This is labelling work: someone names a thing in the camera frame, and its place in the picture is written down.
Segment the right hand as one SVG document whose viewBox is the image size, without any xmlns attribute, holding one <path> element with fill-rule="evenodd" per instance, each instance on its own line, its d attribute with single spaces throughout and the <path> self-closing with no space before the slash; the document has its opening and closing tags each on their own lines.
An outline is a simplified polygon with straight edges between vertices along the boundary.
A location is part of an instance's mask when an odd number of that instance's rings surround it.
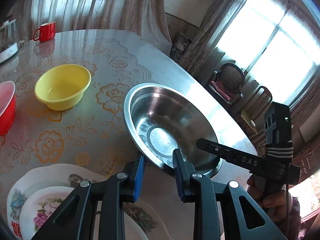
<svg viewBox="0 0 320 240">
<path fill-rule="evenodd" d="M 281 190 L 262 198 L 262 192 L 255 186 L 254 176 L 251 175 L 247 180 L 248 194 L 260 205 L 260 207 L 274 209 L 274 214 L 271 220 L 276 224 L 279 230 L 286 236 L 287 239 L 299 239 L 299 231 L 301 224 L 300 204 L 298 198 L 289 197 L 289 216 L 286 211 L 286 191 Z"/>
</svg>

